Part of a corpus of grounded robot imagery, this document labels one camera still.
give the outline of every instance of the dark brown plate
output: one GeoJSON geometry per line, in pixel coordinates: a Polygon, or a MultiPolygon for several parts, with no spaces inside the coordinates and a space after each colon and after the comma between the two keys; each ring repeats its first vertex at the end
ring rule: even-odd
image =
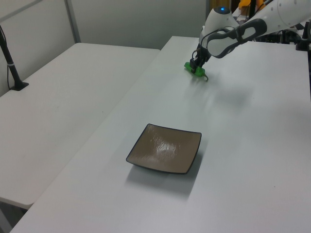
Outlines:
{"type": "Polygon", "coordinates": [[[186,174],[199,150],[201,136],[148,124],[126,161],[152,170],[186,174]]]}

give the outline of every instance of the orange object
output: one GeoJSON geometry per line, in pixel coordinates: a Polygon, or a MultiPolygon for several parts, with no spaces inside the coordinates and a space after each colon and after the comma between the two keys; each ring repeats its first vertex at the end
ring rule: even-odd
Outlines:
{"type": "MultiPolygon", "coordinates": [[[[241,15],[244,16],[246,14],[249,14],[249,6],[251,4],[251,0],[241,0],[239,3],[239,9],[241,10],[241,15]]],[[[257,9],[263,4],[263,0],[256,0],[256,6],[257,9]]]]}

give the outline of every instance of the white table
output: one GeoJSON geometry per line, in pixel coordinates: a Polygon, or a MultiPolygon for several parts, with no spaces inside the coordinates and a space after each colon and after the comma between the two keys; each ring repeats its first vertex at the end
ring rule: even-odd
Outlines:
{"type": "Polygon", "coordinates": [[[0,98],[0,201],[28,209],[158,50],[76,44],[0,98]]]}
{"type": "Polygon", "coordinates": [[[197,43],[167,43],[12,233],[309,232],[307,54],[249,42],[206,83],[183,69],[197,43]],[[147,123],[202,133],[187,175],[125,161],[147,123]]]}

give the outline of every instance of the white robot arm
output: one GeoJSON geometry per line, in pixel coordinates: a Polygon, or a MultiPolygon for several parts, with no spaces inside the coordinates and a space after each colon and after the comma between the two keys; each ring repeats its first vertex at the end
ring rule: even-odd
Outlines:
{"type": "Polygon", "coordinates": [[[240,44],[287,29],[311,16],[311,0],[267,0],[266,4],[242,25],[235,21],[229,9],[214,8],[200,34],[196,57],[185,67],[196,74],[196,69],[211,56],[222,58],[240,44]]]}

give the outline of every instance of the white wall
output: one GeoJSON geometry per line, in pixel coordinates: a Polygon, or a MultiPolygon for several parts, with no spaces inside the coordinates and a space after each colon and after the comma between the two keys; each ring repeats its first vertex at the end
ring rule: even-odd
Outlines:
{"type": "Polygon", "coordinates": [[[161,49],[172,35],[198,37],[209,4],[207,0],[69,1],[81,42],[153,49],[161,49]]]}
{"type": "Polygon", "coordinates": [[[36,0],[0,0],[0,22],[11,13],[34,2],[36,0]]]}
{"type": "MultiPolygon", "coordinates": [[[[0,25],[22,80],[74,44],[64,0],[40,1],[0,25]]],[[[0,96],[7,91],[6,60],[0,50],[0,96]]]]}

